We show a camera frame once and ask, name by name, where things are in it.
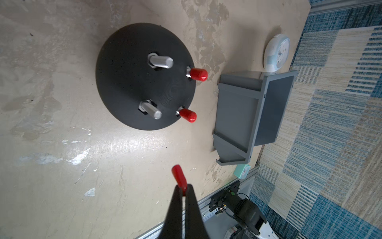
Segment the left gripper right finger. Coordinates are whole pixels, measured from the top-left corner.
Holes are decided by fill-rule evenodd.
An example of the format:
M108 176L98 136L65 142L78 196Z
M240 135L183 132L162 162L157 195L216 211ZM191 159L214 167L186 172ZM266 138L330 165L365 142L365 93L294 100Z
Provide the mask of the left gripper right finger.
M185 238L186 239L209 239L204 222L195 196L193 186L188 184L186 190L185 205Z

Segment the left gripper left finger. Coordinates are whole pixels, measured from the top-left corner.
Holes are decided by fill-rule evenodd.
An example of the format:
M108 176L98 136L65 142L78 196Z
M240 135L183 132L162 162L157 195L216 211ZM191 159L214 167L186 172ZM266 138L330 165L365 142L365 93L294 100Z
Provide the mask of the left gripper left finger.
M159 235L159 239L181 239L182 238L182 210L183 193L179 186L175 186L170 206Z

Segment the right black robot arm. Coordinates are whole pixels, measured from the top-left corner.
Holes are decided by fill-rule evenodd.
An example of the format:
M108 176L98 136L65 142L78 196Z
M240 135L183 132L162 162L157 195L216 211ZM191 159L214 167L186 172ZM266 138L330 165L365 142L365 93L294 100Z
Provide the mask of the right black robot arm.
M251 200L242 199L236 193L228 191L223 198L223 204L233 212L234 219L241 227L252 233L258 239L279 239L270 223Z

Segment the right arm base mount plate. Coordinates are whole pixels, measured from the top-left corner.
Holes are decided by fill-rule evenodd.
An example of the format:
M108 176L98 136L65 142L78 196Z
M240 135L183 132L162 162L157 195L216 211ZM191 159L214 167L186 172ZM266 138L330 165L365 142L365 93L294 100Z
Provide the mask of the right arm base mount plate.
M209 209L210 212L217 208L227 207L233 213L236 212L237 207L243 200L237 195L240 187L240 181L236 181L226 188L220 190L218 193L211 197Z

